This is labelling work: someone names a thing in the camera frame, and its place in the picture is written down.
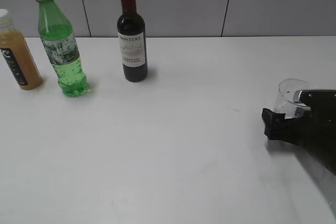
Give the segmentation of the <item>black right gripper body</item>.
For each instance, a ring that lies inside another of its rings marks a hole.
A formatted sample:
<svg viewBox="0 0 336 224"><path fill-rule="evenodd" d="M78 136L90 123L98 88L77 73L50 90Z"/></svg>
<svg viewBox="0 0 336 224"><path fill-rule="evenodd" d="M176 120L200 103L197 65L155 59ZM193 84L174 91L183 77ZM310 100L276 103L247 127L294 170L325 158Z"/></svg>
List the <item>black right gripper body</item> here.
<svg viewBox="0 0 336 224"><path fill-rule="evenodd" d="M335 106L294 106L285 111L292 125L284 141L296 145L335 174Z"/></svg>

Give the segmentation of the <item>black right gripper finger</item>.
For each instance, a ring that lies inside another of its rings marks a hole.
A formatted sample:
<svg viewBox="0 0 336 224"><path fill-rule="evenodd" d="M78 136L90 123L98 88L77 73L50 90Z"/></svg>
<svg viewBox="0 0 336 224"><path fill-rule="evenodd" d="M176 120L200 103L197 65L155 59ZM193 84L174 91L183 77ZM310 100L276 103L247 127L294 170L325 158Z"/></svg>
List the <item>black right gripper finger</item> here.
<svg viewBox="0 0 336 224"><path fill-rule="evenodd" d="M285 113L276 113L263 108L261 118L265 126L264 134L269 140L286 140L288 138L285 116Z"/></svg>

